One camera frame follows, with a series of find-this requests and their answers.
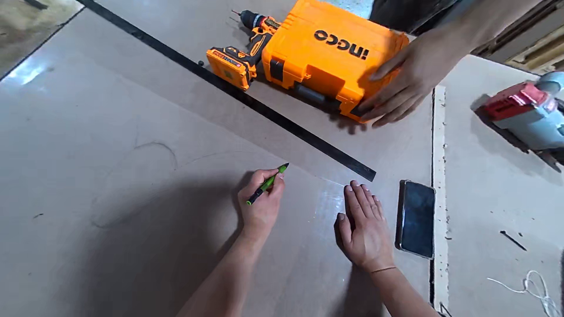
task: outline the string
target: string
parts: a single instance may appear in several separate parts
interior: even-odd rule
[[[532,273],[536,273],[539,277],[540,277],[540,281],[543,283],[543,296],[541,296],[539,287],[535,284],[535,282],[533,282],[531,280],[531,274]],[[554,301],[552,300],[552,298],[550,298],[550,296],[548,296],[548,288],[546,283],[544,282],[543,276],[540,275],[540,273],[538,273],[537,271],[531,270],[527,273],[527,276],[523,279],[523,290],[515,290],[510,288],[509,286],[503,284],[500,281],[494,280],[494,279],[490,279],[488,278],[488,280],[490,281],[494,281],[498,284],[501,284],[503,287],[505,287],[506,289],[514,292],[514,293],[519,293],[519,294],[525,294],[525,293],[529,293],[531,295],[533,295],[534,297],[538,298],[540,300],[540,302],[543,304],[543,308],[544,308],[544,313],[548,316],[548,317],[560,317],[560,312],[558,311],[557,307],[556,307],[556,303],[554,303]],[[536,294],[532,293],[529,290],[529,284],[532,284],[535,289],[536,289]]]

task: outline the green pencil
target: green pencil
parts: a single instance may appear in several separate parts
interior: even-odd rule
[[[286,163],[284,165],[282,165],[281,167],[278,168],[278,173],[283,173],[286,168],[288,167],[288,165],[290,165],[290,163]],[[254,192],[254,194],[247,200],[247,205],[252,205],[254,203],[254,201],[260,196],[262,195],[262,193],[265,192],[265,190],[267,190],[272,183],[274,182],[274,178],[276,177],[276,175],[270,177],[269,179],[267,179],[264,183],[262,183],[262,185]]]

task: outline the hand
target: hand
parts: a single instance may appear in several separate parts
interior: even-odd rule
[[[387,86],[362,102],[359,109],[372,109],[362,120],[383,116],[372,124],[376,128],[405,118],[470,53],[474,45],[456,32],[455,25],[447,26],[419,36],[372,74],[370,80],[376,81],[401,67]]]
[[[366,185],[353,180],[345,186],[347,215],[337,215],[345,253],[368,273],[395,267],[382,204]]]
[[[272,187],[262,193],[252,205],[246,201],[252,194],[271,176],[276,175]],[[270,234],[278,209],[280,199],[284,192],[284,174],[278,173],[277,169],[257,170],[254,172],[249,184],[237,194],[241,212],[243,214],[243,234],[252,239],[263,239]]]

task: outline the phone screen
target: phone screen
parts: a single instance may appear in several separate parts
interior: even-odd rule
[[[400,249],[433,258],[435,190],[403,180],[400,194]]]

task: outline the bracelet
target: bracelet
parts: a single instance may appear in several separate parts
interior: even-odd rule
[[[377,272],[381,272],[381,271],[386,271],[386,270],[389,270],[389,269],[391,269],[391,268],[397,268],[397,267],[395,267],[395,266],[390,266],[390,267],[381,268],[381,269],[379,269],[379,270],[370,272],[370,274],[372,274],[372,273],[377,273]]]

